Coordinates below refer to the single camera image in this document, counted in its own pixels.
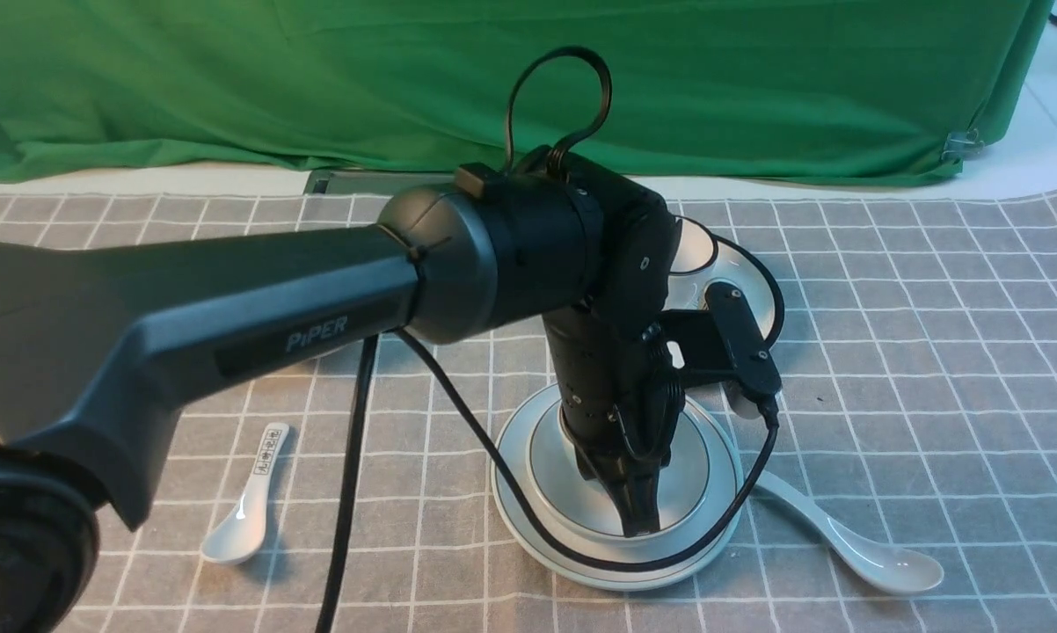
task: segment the green cloth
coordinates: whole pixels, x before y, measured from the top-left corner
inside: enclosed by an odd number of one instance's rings
[[[0,0],[0,181],[199,160],[447,171],[501,162],[513,80],[599,52],[578,151],[636,175],[919,185],[1006,131],[1051,0]],[[594,115],[528,80],[520,149]]]

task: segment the spoon handle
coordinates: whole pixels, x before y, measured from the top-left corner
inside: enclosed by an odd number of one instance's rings
[[[813,522],[818,527],[822,536],[827,538],[833,536],[833,521],[830,521],[830,515],[827,515],[826,510],[819,508],[809,497],[798,492],[798,489],[794,488],[793,485],[786,484],[785,481],[767,471],[762,471],[755,485],[798,510],[798,514],[804,516],[806,521]]]
[[[271,422],[263,429],[263,436],[259,440],[259,450],[255,452],[255,464],[252,464],[251,477],[247,478],[247,485],[243,490],[244,500],[249,496],[260,495],[262,501],[266,502],[271,476],[275,472],[275,459],[279,457],[279,451],[282,450],[282,445],[290,434],[291,425],[283,422]]]

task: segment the piper robot arm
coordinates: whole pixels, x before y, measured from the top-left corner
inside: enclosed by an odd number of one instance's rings
[[[543,316],[580,472],[628,536],[656,532],[684,386],[742,372],[707,312],[662,313],[682,229],[665,201],[557,148],[508,172],[462,165],[370,227],[0,244],[0,631],[50,630],[78,600],[95,509],[146,521],[184,406],[404,328],[449,343]],[[759,339],[750,312],[729,319]],[[693,330],[720,350],[690,374],[666,346]]]

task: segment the metal clip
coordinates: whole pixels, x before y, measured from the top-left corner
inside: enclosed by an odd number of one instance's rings
[[[982,141],[978,128],[968,129],[966,132],[947,133],[947,141],[943,145],[943,154],[940,160],[969,160],[982,153],[985,148],[986,142]]]

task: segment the black power cord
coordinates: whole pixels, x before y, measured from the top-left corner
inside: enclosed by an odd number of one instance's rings
[[[505,173],[505,175],[513,171],[514,154],[516,154],[513,144],[513,106],[517,101],[517,93],[521,91],[521,86],[524,86],[525,80],[537,68],[543,66],[545,61],[557,60],[560,57],[576,57],[576,59],[588,61],[589,67],[592,67],[599,79],[599,109],[595,120],[587,128],[569,133],[568,136],[560,138],[552,146],[552,151],[548,153],[549,174],[556,175],[564,154],[568,154],[568,151],[578,142],[598,132],[598,129],[602,128],[602,124],[606,123],[606,117],[610,113],[610,99],[614,95],[614,88],[613,81],[610,79],[610,69],[598,53],[583,46],[562,46],[537,57],[533,63],[528,64],[528,68],[524,69],[524,72],[521,72],[521,76],[517,77],[516,83],[513,85],[513,92],[509,92],[509,104],[505,106],[505,164],[501,167],[501,173]]]
[[[427,365],[427,368],[431,370],[435,379],[439,380],[440,386],[443,388],[444,392],[447,392],[447,396],[455,404],[455,408],[458,410],[459,414],[467,422],[469,425],[469,430],[474,432],[474,435],[478,437],[478,442],[484,446],[485,452],[489,454],[489,458],[494,461],[494,466],[497,467],[497,471],[501,473],[501,478],[504,479],[505,484],[509,486],[509,491],[513,492],[513,497],[516,498],[517,504],[521,506],[521,511],[525,514],[525,519],[528,520],[528,524],[532,525],[533,529],[536,529],[543,538],[544,543],[548,543],[550,547],[556,550],[561,554],[561,556],[572,558],[573,561],[577,563],[588,565],[593,569],[601,569],[606,572],[616,572],[616,573],[646,573],[646,572],[657,572],[657,570],[665,569],[674,564],[687,561],[690,557],[697,556],[697,554],[704,551],[705,547],[712,544],[712,541],[717,540],[724,529],[728,528],[728,524],[733,521],[743,502],[748,498],[750,490],[755,488],[755,482],[758,481],[759,476],[762,473],[762,469],[766,466],[766,461],[771,458],[771,451],[775,448],[775,441],[778,439],[778,405],[774,397],[766,402],[766,404],[759,406],[759,411],[764,416],[764,422],[766,423],[766,440],[762,443],[762,449],[759,449],[759,457],[755,458],[755,464],[750,466],[750,471],[743,479],[743,485],[741,485],[739,491],[736,492],[736,497],[728,505],[728,509],[721,515],[720,520],[715,522],[715,525],[704,533],[704,536],[697,540],[692,545],[689,545],[685,550],[673,554],[670,557],[657,558],[653,561],[645,561],[641,563],[622,563],[617,561],[602,560],[602,558],[589,557],[588,554],[581,554],[574,551],[572,547],[568,547],[561,543],[552,533],[544,527],[536,517],[536,513],[533,511],[532,505],[528,504],[528,499],[525,497],[523,489],[517,483],[516,477],[513,477],[513,471],[511,471],[508,464],[505,464],[505,459],[501,457],[498,452],[497,446],[494,445],[494,441],[489,440],[489,434],[485,432],[483,426],[478,422],[477,417],[474,416],[472,412],[469,412],[469,408],[465,401],[462,401],[462,396],[459,394],[458,390],[455,389],[455,385],[447,376],[447,372],[444,372],[439,366],[439,361],[431,356],[431,353],[427,352],[427,348],[423,348],[423,343],[415,340],[407,332],[395,333],[396,336],[401,338],[408,348],[411,348],[411,352],[415,353],[416,356]]]
[[[372,370],[376,360],[376,346],[379,335],[367,337],[360,348],[360,360],[356,368],[356,385],[353,388],[353,406],[348,417],[348,442],[345,444],[345,462],[340,479],[340,502],[337,507],[337,527],[332,534],[332,557],[324,579],[324,596],[318,612],[316,633],[329,633],[332,618],[337,613],[340,598],[340,581],[345,574],[345,558],[348,558],[348,538],[353,533],[353,510],[356,505],[356,480],[360,472],[360,445],[364,444],[365,413],[369,408],[369,388],[372,385]]]
[[[602,123],[606,122],[608,113],[610,112],[610,99],[612,99],[612,80],[610,79],[610,70],[606,64],[606,61],[601,57],[590,49],[585,49],[582,46],[564,46],[561,49],[556,49],[550,53],[545,53],[540,59],[533,61],[533,63],[521,73],[520,77],[517,77],[517,81],[513,87],[513,92],[509,95],[508,108],[505,109],[505,165],[503,167],[503,172],[512,172],[513,162],[514,162],[514,144],[513,144],[513,105],[516,103],[517,92],[520,91],[521,86],[524,85],[525,80],[528,79],[528,75],[540,67],[540,64],[545,63],[549,60],[559,59],[559,57],[577,57],[577,59],[588,61],[590,67],[592,67],[598,75],[599,87],[601,90],[601,97],[599,104],[599,111],[595,116],[595,119],[587,128],[578,129],[576,132],[569,133],[568,136],[557,141],[556,145],[553,145],[552,151],[548,155],[548,172],[550,175],[557,176],[560,172],[560,164],[563,156],[568,154],[568,151],[574,147],[578,142],[592,136],[593,133],[597,132],[601,128]],[[525,497],[523,489],[517,483],[516,477],[513,477],[513,472],[509,469],[508,464],[505,464],[505,459],[501,457],[500,450],[494,445],[494,442],[489,440],[489,435],[485,432],[483,426],[478,422],[475,414],[469,411],[467,404],[462,399],[461,394],[455,389],[455,385],[447,376],[447,372],[439,365],[439,361],[431,356],[431,353],[427,352],[426,348],[423,348],[420,341],[416,341],[414,337],[409,335],[409,333],[404,332],[404,330],[398,330],[395,335],[401,338],[408,348],[411,348],[412,352],[421,358],[421,360],[426,364],[427,368],[431,370],[435,379],[439,380],[440,386],[443,391],[447,393],[447,396],[455,404],[455,408],[458,410],[462,420],[467,422],[469,425],[469,430],[474,432],[474,435],[478,437],[481,442],[485,452],[489,454],[489,458],[494,460],[494,465],[497,467],[498,472],[501,473],[501,478],[504,479],[505,484],[509,486],[513,497],[516,498],[517,504],[521,506],[521,511],[525,514],[525,519],[528,520],[528,524],[532,525],[533,529],[536,529],[543,538],[544,542],[553,550],[556,550],[562,556],[572,558],[572,560],[588,565],[590,567],[606,570],[606,572],[616,572],[616,573],[645,573],[645,572],[656,572],[657,570],[671,566],[688,560],[690,557],[697,556],[705,547],[712,544],[715,540],[726,528],[730,520],[739,513],[742,505],[745,503],[746,498],[748,498],[750,490],[755,488],[755,484],[762,473],[762,469],[766,465],[766,461],[771,457],[771,452],[775,447],[775,441],[778,439],[778,405],[774,397],[764,402],[764,404],[759,406],[759,411],[764,416],[764,422],[766,423],[766,440],[762,443],[762,448],[759,449],[759,455],[755,460],[755,464],[750,466],[750,471],[746,474],[745,480],[743,480],[743,485],[740,487],[739,491],[736,492],[736,497],[728,505],[728,509],[721,515],[720,520],[715,522],[712,528],[706,532],[700,540],[696,541],[692,545],[689,545],[682,552],[673,554],[671,557],[657,558],[654,561],[646,561],[641,563],[622,563],[617,561],[602,560],[602,558],[589,557],[586,554],[574,551],[561,543],[552,533],[548,532],[544,525],[540,522],[539,518],[536,517],[536,513],[533,511],[531,505],[528,505],[528,499]],[[342,484],[340,484],[340,500],[337,509],[337,525],[334,533],[334,541],[332,542],[332,558],[329,561],[329,572],[327,574],[327,584],[324,584],[324,596],[321,601],[321,610],[318,615],[316,633],[329,633],[332,629],[332,621],[336,616],[337,612],[337,601],[340,597],[340,585],[342,585],[342,577],[345,574],[345,560],[348,557],[348,540],[352,534],[353,527],[353,511],[356,505],[356,482],[359,474],[359,464],[360,464],[360,444],[364,441],[364,424],[365,417],[367,416],[368,410],[368,398],[369,398],[369,388],[372,384],[372,372],[373,365],[375,365],[375,350],[376,345],[379,343],[379,337],[372,336],[367,337],[364,340],[364,347],[360,349],[360,359],[356,372],[356,385],[353,390],[353,408],[352,414],[349,416],[349,429],[348,429],[348,445],[345,446],[345,461],[342,465]]]
[[[661,390],[661,397],[656,397],[655,401],[662,402],[662,411],[646,410],[638,413],[637,416],[630,416],[629,413],[622,412],[617,406],[614,409],[618,426],[622,429],[622,442],[626,445],[626,451],[638,462],[662,461],[662,458],[669,450],[669,445],[672,444],[673,430],[678,427],[678,416],[681,414],[682,406],[685,406],[685,388],[682,387],[681,379],[678,379],[676,370],[672,368],[672,355],[670,355],[669,347],[666,345],[665,332],[657,328],[656,335],[653,335],[651,339],[654,345],[650,346],[647,352],[650,354],[653,370],[646,377],[648,380],[646,384],[656,385],[657,389]],[[657,425],[657,436],[648,442],[642,437],[642,433],[636,427],[636,421],[634,421],[634,417],[641,417],[642,413],[649,414],[649,420],[662,417],[662,424]],[[642,448],[645,449],[637,449],[634,445],[635,441],[641,441]]]
[[[750,490],[755,488],[762,469],[766,466],[766,461],[769,460],[771,452],[775,447],[775,441],[778,439],[778,406],[775,404],[775,399],[769,399],[764,405],[759,406],[759,411],[764,416],[764,422],[766,423],[766,440],[762,443],[762,448],[759,449],[759,455],[756,458],[755,464],[750,466],[750,471],[746,474],[745,480],[743,480],[743,485],[741,485],[733,502],[728,505],[728,509],[721,515],[720,520],[715,522],[712,528],[709,528],[709,532],[706,532],[697,543],[689,545],[678,554],[673,554],[671,557],[657,558],[655,561],[641,563],[620,563],[602,560],[602,558],[589,557],[561,543],[544,527],[540,522],[540,518],[536,517],[536,513],[533,511],[532,505],[528,504],[528,499],[525,497],[523,489],[517,483],[516,477],[513,477],[513,472],[508,464],[505,463],[505,459],[501,457],[500,450],[497,449],[494,441],[489,440],[489,435],[485,432],[483,426],[481,426],[481,422],[478,422],[478,417],[469,411],[469,406],[465,404],[455,385],[451,384],[447,372],[441,368],[439,361],[431,356],[431,353],[427,352],[427,348],[423,348],[423,343],[415,340],[415,337],[404,332],[404,330],[398,330],[398,332],[395,332],[395,335],[408,348],[411,348],[411,352],[415,353],[423,360],[424,365],[431,370],[432,375],[435,376],[435,380],[439,380],[441,388],[447,393],[447,397],[451,399],[462,420],[467,422],[469,430],[474,432],[474,435],[483,445],[485,452],[494,460],[497,471],[501,473],[501,478],[509,486],[513,497],[516,498],[517,504],[521,506],[521,511],[525,514],[525,518],[527,518],[533,529],[536,529],[544,542],[562,554],[562,556],[572,558],[572,560],[590,567],[618,573],[656,572],[657,570],[684,562],[690,557],[697,556],[697,554],[712,544],[712,541],[717,540],[720,534],[728,528],[730,520],[739,513],[743,502],[748,498]],[[334,548],[332,550],[331,561],[329,561],[327,583],[324,583],[324,597],[321,600],[321,610],[318,614],[317,628],[315,629],[316,633],[331,632],[332,621],[337,613],[337,601],[340,597],[340,585],[342,585],[345,574],[345,560],[348,557],[348,539],[352,534],[353,527],[353,510],[356,505],[356,482],[360,468],[360,444],[364,442],[364,424],[365,420],[367,420],[369,388],[372,384],[372,370],[378,341],[379,337],[368,337],[368,339],[364,340],[364,347],[360,349],[356,385],[353,390],[352,414],[348,426],[348,444],[345,445],[337,525],[334,533],[334,540],[332,540],[332,547]]]

